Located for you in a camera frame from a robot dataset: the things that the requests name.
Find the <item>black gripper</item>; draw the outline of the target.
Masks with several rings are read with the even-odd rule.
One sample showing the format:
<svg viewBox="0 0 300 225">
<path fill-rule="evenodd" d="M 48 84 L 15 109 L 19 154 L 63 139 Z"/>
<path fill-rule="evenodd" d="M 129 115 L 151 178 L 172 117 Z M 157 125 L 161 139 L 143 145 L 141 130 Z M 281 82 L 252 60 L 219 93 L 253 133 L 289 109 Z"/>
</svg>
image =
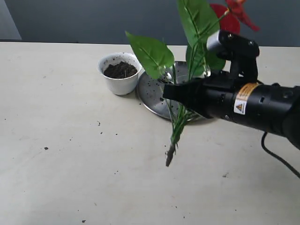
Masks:
<svg viewBox="0 0 300 225">
<path fill-rule="evenodd" d="M 296 104 L 296 88 L 212 75 L 182 84 L 165 84 L 163 98 L 199 115 L 284 136 L 283 122 Z"/>
</svg>

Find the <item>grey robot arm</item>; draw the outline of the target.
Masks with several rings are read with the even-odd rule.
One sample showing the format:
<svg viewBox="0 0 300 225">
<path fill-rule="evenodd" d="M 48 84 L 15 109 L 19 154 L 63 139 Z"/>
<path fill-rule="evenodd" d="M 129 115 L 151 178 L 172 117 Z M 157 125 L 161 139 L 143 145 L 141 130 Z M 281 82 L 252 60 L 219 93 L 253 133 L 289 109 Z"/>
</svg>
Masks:
<svg viewBox="0 0 300 225">
<path fill-rule="evenodd" d="M 300 147 L 300 88 L 231 79 L 228 72 L 167 84 L 163 97 L 207 118 L 227 120 L 287 138 Z"/>
</svg>

